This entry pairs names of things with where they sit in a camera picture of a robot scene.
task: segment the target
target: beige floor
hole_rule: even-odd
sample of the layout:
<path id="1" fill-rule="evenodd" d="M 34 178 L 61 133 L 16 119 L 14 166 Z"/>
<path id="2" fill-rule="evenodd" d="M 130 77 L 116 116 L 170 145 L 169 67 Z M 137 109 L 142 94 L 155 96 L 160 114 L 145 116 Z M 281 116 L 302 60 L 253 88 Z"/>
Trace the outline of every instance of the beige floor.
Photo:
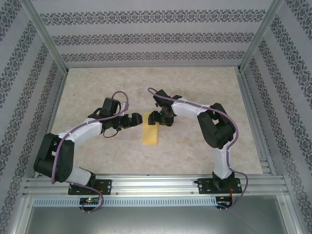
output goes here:
<path id="1" fill-rule="evenodd" d="M 236 121 L 240 137 L 233 146 L 233 168 L 261 174 L 234 68 L 159 67 L 70 69 L 52 132 L 70 130 L 83 122 L 114 91 L 130 99 L 127 113 L 156 110 L 148 87 L 164 89 L 201 104 L 221 103 Z M 125 100 L 117 95 L 121 102 Z M 74 164 L 101 174 L 210 174 L 212 149 L 198 122 L 175 118 L 172 127 L 159 127 L 157 145 L 142 145 L 142 125 L 105 139 L 97 136 L 75 152 Z"/>

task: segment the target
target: sponge block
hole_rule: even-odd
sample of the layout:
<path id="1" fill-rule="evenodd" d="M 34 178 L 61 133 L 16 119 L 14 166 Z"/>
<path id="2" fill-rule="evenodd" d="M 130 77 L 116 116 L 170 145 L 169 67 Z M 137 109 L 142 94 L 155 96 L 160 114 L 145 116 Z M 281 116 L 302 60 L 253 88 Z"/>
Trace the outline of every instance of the sponge block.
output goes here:
<path id="1" fill-rule="evenodd" d="M 148 116 L 151 112 L 144 113 L 143 115 L 143 145 L 156 145 L 158 143 L 158 127 L 159 123 L 155 125 L 148 125 Z"/>

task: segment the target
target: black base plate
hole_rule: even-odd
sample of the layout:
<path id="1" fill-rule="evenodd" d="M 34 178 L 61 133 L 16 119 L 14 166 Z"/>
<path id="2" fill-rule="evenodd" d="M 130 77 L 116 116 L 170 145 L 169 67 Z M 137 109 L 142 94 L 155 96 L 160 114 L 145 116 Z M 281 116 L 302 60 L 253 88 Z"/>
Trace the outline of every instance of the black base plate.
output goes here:
<path id="1" fill-rule="evenodd" d="M 110 195 L 112 187 L 111 179 L 97 179 L 95 189 L 99 190 L 103 195 Z M 68 195 L 98 195 L 98 193 L 78 186 L 70 185 Z"/>
<path id="2" fill-rule="evenodd" d="M 221 191 L 215 187 L 213 178 L 200 178 L 197 181 L 199 194 L 229 194 L 231 187 L 233 189 L 233 194 L 242 193 L 242 187 L 239 178 L 234 178 L 230 184 Z"/>

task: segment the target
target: damask pattern wall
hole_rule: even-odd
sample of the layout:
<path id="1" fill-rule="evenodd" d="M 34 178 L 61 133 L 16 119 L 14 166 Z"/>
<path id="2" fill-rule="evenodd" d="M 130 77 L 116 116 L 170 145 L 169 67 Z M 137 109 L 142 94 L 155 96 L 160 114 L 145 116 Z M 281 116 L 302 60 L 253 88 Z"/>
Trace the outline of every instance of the damask pattern wall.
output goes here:
<path id="1" fill-rule="evenodd" d="M 304 233 L 312 233 L 311 19 L 312 1 L 284 1 L 245 71 Z"/>
<path id="2" fill-rule="evenodd" d="M 66 65 L 239 65 L 272 0 L 35 0 Z"/>
<path id="3" fill-rule="evenodd" d="M 63 75 L 18 0 L 0 1 L 0 234 L 48 131 Z"/>

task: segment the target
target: purple cable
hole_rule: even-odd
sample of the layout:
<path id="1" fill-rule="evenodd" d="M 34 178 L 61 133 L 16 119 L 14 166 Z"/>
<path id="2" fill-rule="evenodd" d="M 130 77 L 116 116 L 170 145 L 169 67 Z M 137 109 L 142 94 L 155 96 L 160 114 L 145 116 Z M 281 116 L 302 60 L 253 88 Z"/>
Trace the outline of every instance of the purple cable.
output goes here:
<path id="1" fill-rule="evenodd" d="M 123 92 L 123 91 L 116 91 L 116 92 L 114 92 L 114 94 L 112 95 L 112 98 L 114 98 L 114 96 L 115 96 L 116 94 L 118 94 L 118 93 L 122 93 L 122 94 L 124 94 L 125 97 L 126 97 L 126 105 L 125 105 L 125 107 L 124 107 L 124 109 L 123 109 L 122 111 L 120 111 L 118 114 L 113 115 L 113 116 L 111 116 L 111 117 L 95 119 L 95 120 L 92 120 L 92 121 L 87 122 L 87 123 L 82 123 L 81 125 L 79 125 L 79 126 L 75 127 L 74 129 L 70 130 L 70 131 L 63 137 L 63 139 L 60 141 L 60 143 L 58 144 L 57 151 L 56 151 L 56 153 L 55 153 L 55 157 L 54 157 L 54 163 L 53 163 L 53 169 L 52 169 L 52 176 L 51 176 L 51 183 L 52 183 L 52 184 L 55 184 L 55 173 L 56 173 L 56 168 L 57 168 L 57 163 L 58 163 L 58 157 L 59 157 L 60 148 L 61 148 L 63 142 L 66 140 L 66 138 L 67 138 L 71 133 L 73 133 L 73 132 L 76 131 L 77 129 L 79 129 L 79 128 L 81 128 L 81 127 L 87 125 L 87 124 L 95 123 L 95 122 L 99 122 L 99 121 L 104 121 L 104 120 L 108 120 L 108 119 L 112 119 L 112 118 L 116 118 L 117 116 L 120 116 L 122 113 L 124 113 L 124 112 L 126 112 L 126 111 L 128 110 L 128 108 L 129 108 L 129 99 L 128 99 L 128 96 L 127 96 L 127 94 L 126 94 L 125 92 Z M 100 191 L 98 191 L 98 190 L 96 190 L 96 189 L 94 189 L 94 188 L 91 188 L 91 187 L 82 185 L 82 184 L 75 184 L 75 183 L 72 183 L 72 184 L 77 185 L 77 186 L 80 186 L 80 187 L 83 187 L 83 188 L 90 189 L 90 190 L 92 190 L 92 191 L 95 191 L 96 193 L 98 193 L 98 194 L 101 196 L 101 199 L 102 199 L 101 204 L 100 204 L 98 207 L 94 208 L 92 211 L 89 211 L 89 213 L 98 210 L 98 209 L 103 205 L 103 203 L 104 203 L 104 197 L 103 197 L 103 195 L 102 195 L 102 193 L 101 193 Z"/>
<path id="2" fill-rule="evenodd" d="M 189 102 L 189 101 L 182 101 L 182 100 L 176 100 L 176 99 L 169 98 L 169 97 L 163 97 L 163 96 L 157 95 L 157 94 L 156 94 L 157 90 L 154 89 L 154 88 L 151 88 L 151 87 L 148 88 L 147 90 L 148 90 L 148 92 L 150 92 L 151 94 L 153 94 L 153 96 L 156 96 L 156 97 L 158 97 L 158 98 L 166 99 L 166 100 L 169 100 L 169 101 L 180 102 L 180 103 L 186 103 L 186 104 L 189 104 L 189 105 L 192 105 L 192 106 L 195 106 L 195 107 L 199 107 L 199 108 L 201 108 L 201 109 L 205 109 L 205 110 L 210 110 L 210 111 L 217 112 L 217 113 L 223 115 L 224 117 L 226 117 L 226 118 L 234 125 L 235 130 L 236 130 L 236 136 L 235 136 L 234 140 L 229 144 L 229 146 L 228 146 L 227 149 L 226 149 L 226 163 L 227 163 L 228 168 L 230 169 L 231 172 L 234 172 L 234 173 L 243 175 L 243 176 L 246 178 L 246 185 L 245 185 L 245 188 L 243 189 L 242 194 L 239 196 L 239 198 L 236 200 L 236 202 L 235 202 L 231 207 L 227 208 L 227 210 L 232 209 L 232 208 L 236 205 L 236 203 L 242 198 L 242 196 L 244 195 L 244 193 L 245 193 L 245 191 L 246 191 L 246 189 L 247 189 L 247 187 L 248 187 L 248 177 L 247 177 L 247 175 L 246 175 L 245 173 L 243 173 L 243 172 L 238 172 L 238 171 L 233 170 L 233 169 L 231 168 L 231 166 L 230 166 L 229 149 L 230 149 L 230 147 L 231 147 L 232 145 L 234 145 L 234 143 L 237 141 L 238 135 L 239 135 L 239 133 L 238 133 L 238 127 L 237 127 L 236 123 L 234 122 L 234 120 L 233 120 L 231 117 L 229 117 L 226 113 L 224 113 L 224 112 L 222 112 L 222 111 L 220 111 L 220 110 L 216 110 L 216 109 L 213 109 L 213 108 L 210 108 L 210 107 L 207 107 L 207 106 L 198 105 L 198 104 L 195 104 L 195 103 L 192 103 L 192 102 Z"/>
<path id="3" fill-rule="evenodd" d="M 86 203 L 83 203 L 83 205 L 81 206 L 81 210 L 82 210 L 83 213 L 88 213 L 88 214 L 89 214 L 89 213 L 92 213 L 92 212 L 97 211 L 99 208 L 102 207 L 102 205 L 103 205 L 103 203 L 104 203 L 104 197 L 103 197 L 103 194 L 102 194 L 99 190 L 96 190 L 96 189 L 94 189 L 94 188 L 92 188 L 92 187 L 85 186 L 85 185 L 82 185 L 82 184 L 76 184 L 76 183 L 70 183 L 70 184 L 73 184 L 73 185 L 76 185 L 76 186 L 79 186 L 79 187 L 82 187 L 82 188 L 85 188 L 85 189 L 90 189 L 90 190 L 92 190 L 92 191 L 98 193 L 98 197 L 99 197 L 99 198 L 101 197 L 101 204 L 100 204 L 99 206 L 95 207 L 95 208 L 94 208 L 93 210 L 91 210 L 91 211 L 85 211 L 85 210 L 83 209 L 83 207 L 84 207 L 84 205 L 86 205 Z"/>

